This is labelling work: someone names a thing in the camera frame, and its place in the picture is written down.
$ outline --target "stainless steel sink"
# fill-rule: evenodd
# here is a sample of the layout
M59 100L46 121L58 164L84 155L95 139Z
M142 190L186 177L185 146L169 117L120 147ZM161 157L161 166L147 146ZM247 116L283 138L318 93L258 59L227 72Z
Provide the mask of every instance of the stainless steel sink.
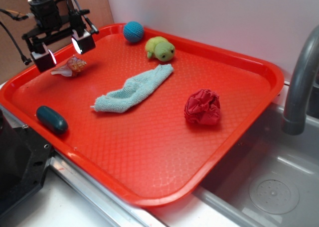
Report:
M240 226L319 226L319 120L281 131L271 104L194 192Z

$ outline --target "blue ball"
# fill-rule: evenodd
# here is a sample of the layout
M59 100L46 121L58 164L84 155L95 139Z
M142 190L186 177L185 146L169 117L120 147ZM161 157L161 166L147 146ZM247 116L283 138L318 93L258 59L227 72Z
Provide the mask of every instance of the blue ball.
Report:
M130 21L124 25L123 35L131 43L139 42L144 35L143 26L136 21Z

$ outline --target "light blue towel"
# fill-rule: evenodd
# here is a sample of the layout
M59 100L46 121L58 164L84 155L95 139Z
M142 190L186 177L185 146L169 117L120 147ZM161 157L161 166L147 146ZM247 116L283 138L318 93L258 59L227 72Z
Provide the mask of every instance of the light blue towel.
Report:
M98 97L91 107L97 112L124 113L153 93L173 70L171 64L160 64L155 69L131 77L122 89Z

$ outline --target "red fabric ball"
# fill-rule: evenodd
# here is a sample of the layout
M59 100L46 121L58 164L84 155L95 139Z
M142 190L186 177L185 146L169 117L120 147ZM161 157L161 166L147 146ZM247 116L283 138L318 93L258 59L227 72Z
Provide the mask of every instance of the red fabric ball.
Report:
M221 116L219 95L209 89L199 90L188 98L184 115L190 123L216 125Z

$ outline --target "plastic tray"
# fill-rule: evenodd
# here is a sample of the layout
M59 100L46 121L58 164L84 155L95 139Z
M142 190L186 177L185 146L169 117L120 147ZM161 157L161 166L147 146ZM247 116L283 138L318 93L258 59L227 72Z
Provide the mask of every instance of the plastic tray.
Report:
M32 66L4 85L0 103L122 199L143 207L164 205L199 184L279 93L284 78L269 62L148 28L141 42L131 44L123 27L105 26L94 36L96 48L78 56L87 62L78 77L39 73ZM90 108L97 97L159 64L144 50L154 36L175 45L174 72L125 113ZM56 52L58 64L75 53L72 45ZM188 97L199 89L220 95L222 118L216 126L184 118ZM65 134L41 125L35 116L41 105L67 120Z

